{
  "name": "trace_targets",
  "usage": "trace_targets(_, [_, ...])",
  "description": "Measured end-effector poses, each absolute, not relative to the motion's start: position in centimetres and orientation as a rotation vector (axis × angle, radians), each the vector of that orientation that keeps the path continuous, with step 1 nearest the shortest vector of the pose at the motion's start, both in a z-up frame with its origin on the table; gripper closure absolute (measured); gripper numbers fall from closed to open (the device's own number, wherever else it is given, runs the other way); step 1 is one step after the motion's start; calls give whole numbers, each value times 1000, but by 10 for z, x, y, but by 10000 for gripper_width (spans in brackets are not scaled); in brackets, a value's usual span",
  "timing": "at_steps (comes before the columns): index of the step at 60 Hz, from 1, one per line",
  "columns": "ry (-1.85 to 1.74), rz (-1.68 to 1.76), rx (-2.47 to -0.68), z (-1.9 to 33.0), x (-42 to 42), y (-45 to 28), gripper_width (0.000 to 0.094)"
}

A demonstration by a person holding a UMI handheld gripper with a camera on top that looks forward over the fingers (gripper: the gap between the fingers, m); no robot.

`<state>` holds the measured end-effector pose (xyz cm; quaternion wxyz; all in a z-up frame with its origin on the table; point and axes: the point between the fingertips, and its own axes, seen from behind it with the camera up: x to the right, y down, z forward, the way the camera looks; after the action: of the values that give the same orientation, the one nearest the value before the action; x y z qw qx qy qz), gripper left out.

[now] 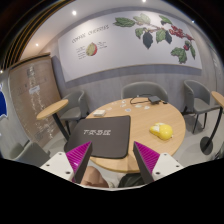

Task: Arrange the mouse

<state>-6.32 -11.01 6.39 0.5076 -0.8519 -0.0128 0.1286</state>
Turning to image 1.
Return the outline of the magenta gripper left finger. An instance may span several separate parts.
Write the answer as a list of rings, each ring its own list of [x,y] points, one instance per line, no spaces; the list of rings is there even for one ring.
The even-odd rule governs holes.
[[[66,153],[74,172],[74,182],[80,184],[92,153],[92,142],[84,143]]]

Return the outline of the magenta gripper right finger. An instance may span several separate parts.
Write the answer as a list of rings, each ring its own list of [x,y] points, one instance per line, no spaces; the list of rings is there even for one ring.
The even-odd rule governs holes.
[[[152,183],[154,181],[152,172],[160,154],[139,142],[134,142],[133,152],[144,183]]]

